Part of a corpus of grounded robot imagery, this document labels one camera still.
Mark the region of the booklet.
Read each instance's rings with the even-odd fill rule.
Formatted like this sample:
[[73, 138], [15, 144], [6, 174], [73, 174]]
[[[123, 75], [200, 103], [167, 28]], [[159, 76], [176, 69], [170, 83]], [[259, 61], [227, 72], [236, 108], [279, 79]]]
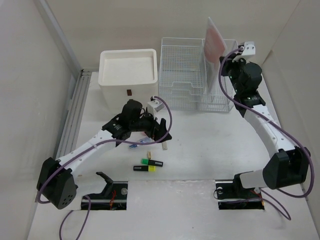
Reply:
[[207, 92], [210, 94], [218, 80], [220, 69], [220, 57], [224, 55], [227, 45], [213, 20], [208, 17], [206, 34], [204, 39], [203, 53], [206, 68]]

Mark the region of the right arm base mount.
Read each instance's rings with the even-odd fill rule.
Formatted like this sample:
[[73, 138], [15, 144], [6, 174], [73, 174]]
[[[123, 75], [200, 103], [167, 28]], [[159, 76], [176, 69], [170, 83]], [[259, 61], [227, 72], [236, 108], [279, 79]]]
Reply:
[[213, 196], [219, 210], [264, 210], [261, 193], [254, 188], [236, 186], [232, 180], [217, 180]]

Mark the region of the white drawer organizer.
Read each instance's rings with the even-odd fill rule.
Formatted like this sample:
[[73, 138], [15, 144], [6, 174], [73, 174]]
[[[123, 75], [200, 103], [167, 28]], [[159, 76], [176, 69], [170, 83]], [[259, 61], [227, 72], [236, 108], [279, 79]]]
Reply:
[[110, 112], [118, 114], [128, 100], [143, 106], [159, 94], [155, 49], [105, 50], [100, 54], [98, 84]]

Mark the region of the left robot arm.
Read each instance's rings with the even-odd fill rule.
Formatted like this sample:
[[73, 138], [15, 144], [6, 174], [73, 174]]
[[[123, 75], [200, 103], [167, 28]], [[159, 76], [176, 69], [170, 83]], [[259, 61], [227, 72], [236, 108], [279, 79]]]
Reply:
[[162, 118], [157, 121], [159, 109], [168, 109], [168, 104], [159, 96], [152, 96], [146, 108], [130, 99], [121, 113], [102, 126], [90, 140], [58, 159], [48, 158], [41, 167], [37, 182], [36, 201], [40, 204], [53, 204], [57, 209], [66, 208], [77, 196], [97, 194], [100, 198], [111, 195], [111, 179], [102, 171], [85, 177], [87, 167], [93, 167], [106, 152], [121, 143], [131, 144], [133, 132], [143, 132], [152, 143], [162, 143], [172, 139], [170, 125]]

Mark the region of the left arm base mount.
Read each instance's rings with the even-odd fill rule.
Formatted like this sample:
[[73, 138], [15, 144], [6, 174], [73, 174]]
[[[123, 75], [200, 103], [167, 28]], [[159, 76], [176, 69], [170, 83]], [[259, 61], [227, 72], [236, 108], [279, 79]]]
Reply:
[[91, 211], [125, 211], [129, 183], [127, 181], [114, 181], [102, 171], [95, 173], [103, 179], [103, 189], [98, 193], [90, 193]]

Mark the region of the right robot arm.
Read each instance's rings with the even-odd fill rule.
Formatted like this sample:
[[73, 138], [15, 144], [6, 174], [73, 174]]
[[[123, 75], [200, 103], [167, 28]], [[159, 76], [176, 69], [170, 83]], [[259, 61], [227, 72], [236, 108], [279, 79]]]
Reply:
[[235, 95], [231, 98], [240, 115], [254, 128], [269, 154], [269, 161], [261, 170], [238, 173], [233, 178], [232, 193], [243, 197], [250, 190], [302, 184], [308, 171], [313, 172], [310, 152], [270, 116], [265, 101], [258, 92], [262, 69], [241, 58], [233, 61], [221, 57], [221, 75], [229, 77]]

